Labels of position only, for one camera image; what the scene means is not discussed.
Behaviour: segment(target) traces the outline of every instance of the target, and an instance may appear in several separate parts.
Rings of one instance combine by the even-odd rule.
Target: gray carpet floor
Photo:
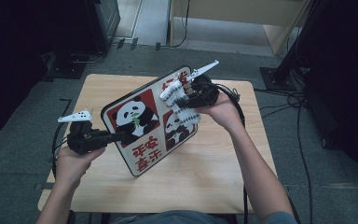
[[[282,58],[191,49],[162,49],[113,46],[97,63],[89,63],[81,79],[39,82],[30,91],[0,131],[0,223],[34,223],[39,215],[41,191],[36,184],[46,181],[48,157],[57,118],[66,106],[60,98],[76,99],[88,74],[162,76],[182,64],[200,68],[214,60],[220,64],[208,72],[211,78],[246,80],[265,89],[259,67],[277,67]],[[256,93],[261,107],[286,104],[286,97]],[[261,110],[262,116],[277,108]],[[302,223],[358,223],[358,165],[340,150],[324,149],[311,112],[302,107],[299,133],[307,164],[309,182],[297,140],[298,108],[290,107],[263,118],[278,176],[286,186]],[[93,214],[91,223],[99,223]],[[89,214],[76,214],[76,223],[89,223]],[[250,223],[257,223],[250,215]]]

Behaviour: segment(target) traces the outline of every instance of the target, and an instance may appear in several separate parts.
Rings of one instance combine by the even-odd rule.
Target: wooden table
[[[153,79],[155,77],[89,75],[75,112],[87,108],[93,116],[92,128],[106,130],[100,117],[102,108]],[[252,84],[226,80],[213,80],[213,83],[238,90],[246,129],[276,173]],[[47,182],[54,182],[52,173]],[[229,135],[209,116],[203,115],[195,136],[139,177],[131,175],[116,145],[108,145],[83,176],[71,209],[101,213],[159,213],[187,209],[242,214],[242,188],[241,170]],[[49,194],[50,189],[43,190],[39,210]]]

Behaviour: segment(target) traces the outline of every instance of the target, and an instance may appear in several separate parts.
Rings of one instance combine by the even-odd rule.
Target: right hand
[[[216,123],[228,131],[238,127],[238,125],[243,127],[237,108],[225,93],[219,93],[214,105],[199,107],[195,110],[198,113],[211,116]]]

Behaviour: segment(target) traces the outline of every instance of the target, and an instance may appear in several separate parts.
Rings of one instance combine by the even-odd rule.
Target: panda illustration
[[[116,132],[124,132],[125,140],[122,145],[129,145],[144,134],[150,133],[158,125],[158,115],[136,96],[132,101],[124,104],[117,113],[113,114],[116,120]]]
[[[191,124],[185,126],[181,120],[172,113],[165,125],[165,136],[167,140],[167,150],[173,148],[179,142],[185,140],[191,132],[193,132],[194,126]]]

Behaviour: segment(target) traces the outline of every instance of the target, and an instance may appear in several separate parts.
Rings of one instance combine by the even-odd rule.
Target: hand
[[[237,108],[232,104],[231,100],[225,93],[220,92],[217,101],[212,106],[204,106],[196,108],[196,111],[201,114],[207,114],[224,127],[226,130],[233,129],[239,124],[241,127],[241,118]]]
[[[76,189],[80,184],[80,178],[90,168],[91,162],[101,156],[105,148],[92,150],[79,155],[69,147],[62,147],[57,157],[57,174],[55,185],[68,189]]]

